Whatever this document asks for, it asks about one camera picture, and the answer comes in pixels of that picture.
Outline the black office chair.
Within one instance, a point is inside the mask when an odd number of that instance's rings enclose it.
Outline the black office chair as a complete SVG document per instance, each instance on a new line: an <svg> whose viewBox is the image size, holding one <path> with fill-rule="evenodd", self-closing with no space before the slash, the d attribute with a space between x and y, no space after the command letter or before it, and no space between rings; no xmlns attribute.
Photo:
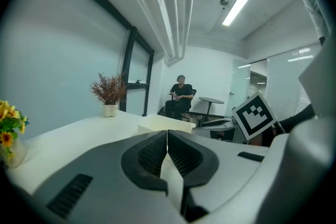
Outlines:
<svg viewBox="0 0 336 224"><path fill-rule="evenodd" d="M192 95L195 96L197 91L195 89L191 89L191 92L192 92ZM189 113L190 108L191 108L191 101L190 101L190 107L187 110L180 113L180 120L186 119L187 122L190 122L190 118L188 116L186 116L186 114ZM175 112L173 110L171 111L171 116L175 117Z"/></svg>

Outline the dried reddish plant white vase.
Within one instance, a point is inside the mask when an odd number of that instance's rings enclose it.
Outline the dried reddish plant white vase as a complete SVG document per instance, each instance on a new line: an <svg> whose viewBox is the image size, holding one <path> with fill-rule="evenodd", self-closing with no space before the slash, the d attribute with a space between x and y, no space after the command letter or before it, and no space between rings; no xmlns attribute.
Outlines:
<svg viewBox="0 0 336 224"><path fill-rule="evenodd" d="M98 80L90 84L90 91L103 104L103 115L107 118L117 116L119 104L127 93L123 75L108 77L98 73Z"/></svg>

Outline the person's right forearm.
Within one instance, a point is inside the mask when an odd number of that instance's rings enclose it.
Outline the person's right forearm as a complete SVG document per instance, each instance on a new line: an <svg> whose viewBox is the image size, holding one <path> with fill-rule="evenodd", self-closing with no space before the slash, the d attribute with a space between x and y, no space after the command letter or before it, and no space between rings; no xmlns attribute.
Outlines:
<svg viewBox="0 0 336 224"><path fill-rule="evenodd" d="M301 112L298 114L289 117L285 120L280 121L280 125L283 128L283 133L290 133L290 131L298 124L309 120L315 116L315 112L311 104L305 107Z"/></svg>

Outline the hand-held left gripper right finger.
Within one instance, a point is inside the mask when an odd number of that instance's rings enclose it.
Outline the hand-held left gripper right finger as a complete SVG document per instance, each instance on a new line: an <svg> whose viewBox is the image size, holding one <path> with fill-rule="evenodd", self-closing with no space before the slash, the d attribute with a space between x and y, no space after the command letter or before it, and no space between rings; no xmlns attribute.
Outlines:
<svg viewBox="0 0 336 224"><path fill-rule="evenodd" d="M180 214L188 222L210 214L233 197L269 150L174 130L167 132L167 146L183 178Z"/></svg>

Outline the sunflower bouquet in vase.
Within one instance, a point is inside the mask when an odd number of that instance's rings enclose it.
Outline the sunflower bouquet in vase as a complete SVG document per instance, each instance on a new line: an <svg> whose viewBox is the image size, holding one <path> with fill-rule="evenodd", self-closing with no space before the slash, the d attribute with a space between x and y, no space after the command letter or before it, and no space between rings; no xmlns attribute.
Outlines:
<svg viewBox="0 0 336 224"><path fill-rule="evenodd" d="M0 157L9 168L17 168L26 156L26 149L19 138L29 124L14 105L0 100Z"/></svg>

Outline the round black side table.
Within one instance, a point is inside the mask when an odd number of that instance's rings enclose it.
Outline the round black side table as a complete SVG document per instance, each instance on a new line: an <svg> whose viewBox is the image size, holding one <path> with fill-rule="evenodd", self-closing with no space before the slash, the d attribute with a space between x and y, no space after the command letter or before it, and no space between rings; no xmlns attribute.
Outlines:
<svg viewBox="0 0 336 224"><path fill-rule="evenodd" d="M208 108L207 108L207 113L206 113L206 119L208 120L209 118L209 111L213 103L215 104L224 104L224 101L218 100L218 99L212 99L212 98L207 98L207 97L199 97L200 100L205 101L208 103Z"/></svg>

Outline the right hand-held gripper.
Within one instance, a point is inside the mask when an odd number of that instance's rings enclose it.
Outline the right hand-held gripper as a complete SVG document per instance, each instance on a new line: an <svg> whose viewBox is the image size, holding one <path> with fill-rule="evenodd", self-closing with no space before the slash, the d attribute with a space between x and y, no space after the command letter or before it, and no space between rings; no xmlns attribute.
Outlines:
<svg viewBox="0 0 336 224"><path fill-rule="evenodd" d="M257 91L238 107L233 108L232 118L202 122L192 133L205 138L243 144L268 144L268 136L284 134L264 95Z"/></svg>

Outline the person's grey shirt torso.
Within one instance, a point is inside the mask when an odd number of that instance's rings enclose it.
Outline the person's grey shirt torso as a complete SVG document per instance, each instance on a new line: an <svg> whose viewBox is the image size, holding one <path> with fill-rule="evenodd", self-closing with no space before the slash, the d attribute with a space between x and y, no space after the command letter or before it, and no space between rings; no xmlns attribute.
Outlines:
<svg viewBox="0 0 336 224"><path fill-rule="evenodd" d="M312 20L318 40L323 46L330 36L331 23L330 16L322 6L322 0L302 0L304 6Z"/></svg>

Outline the long ceiling light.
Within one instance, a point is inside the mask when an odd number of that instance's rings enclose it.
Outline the long ceiling light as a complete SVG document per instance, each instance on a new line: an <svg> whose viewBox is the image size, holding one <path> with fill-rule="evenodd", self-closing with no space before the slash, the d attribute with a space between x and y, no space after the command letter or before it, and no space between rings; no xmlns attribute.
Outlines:
<svg viewBox="0 0 336 224"><path fill-rule="evenodd" d="M222 25L230 26L247 2L248 0L236 0L231 10L223 20Z"/></svg>

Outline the black window frame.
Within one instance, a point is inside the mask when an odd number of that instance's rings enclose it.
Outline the black window frame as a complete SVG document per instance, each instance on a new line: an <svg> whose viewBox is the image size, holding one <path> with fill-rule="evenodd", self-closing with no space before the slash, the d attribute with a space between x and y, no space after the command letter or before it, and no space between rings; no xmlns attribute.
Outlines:
<svg viewBox="0 0 336 224"><path fill-rule="evenodd" d="M139 116L147 116L154 50L140 35L136 26L129 22L110 0L93 1L128 31L121 69L123 82L128 91L123 96L120 110L128 113L136 112Z"/></svg>

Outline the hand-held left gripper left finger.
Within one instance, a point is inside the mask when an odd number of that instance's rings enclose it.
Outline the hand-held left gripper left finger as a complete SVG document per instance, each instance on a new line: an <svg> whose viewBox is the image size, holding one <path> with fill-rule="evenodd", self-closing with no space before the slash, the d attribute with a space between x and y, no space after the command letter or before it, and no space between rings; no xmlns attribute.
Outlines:
<svg viewBox="0 0 336 224"><path fill-rule="evenodd" d="M49 176L33 194L16 186L38 224L186 224L160 177L167 132L92 148Z"/></svg>

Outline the frosted glass door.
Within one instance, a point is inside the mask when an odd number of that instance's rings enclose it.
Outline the frosted glass door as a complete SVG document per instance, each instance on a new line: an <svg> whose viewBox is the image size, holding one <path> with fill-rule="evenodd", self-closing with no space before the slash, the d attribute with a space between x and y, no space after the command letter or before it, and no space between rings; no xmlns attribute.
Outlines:
<svg viewBox="0 0 336 224"><path fill-rule="evenodd" d="M231 93L231 110L246 101L250 82L250 64L242 60L234 60Z"/></svg>

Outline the cream plastic organizer tray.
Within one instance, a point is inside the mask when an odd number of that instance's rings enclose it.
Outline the cream plastic organizer tray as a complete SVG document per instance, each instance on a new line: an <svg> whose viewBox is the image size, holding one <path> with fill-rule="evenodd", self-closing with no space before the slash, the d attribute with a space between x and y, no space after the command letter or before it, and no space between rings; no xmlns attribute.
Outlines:
<svg viewBox="0 0 336 224"><path fill-rule="evenodd" d="M143 117L138 121L138 134L145 134L164 130L178 130L191 133L194 123L167 118L157 114Z"/></svg>

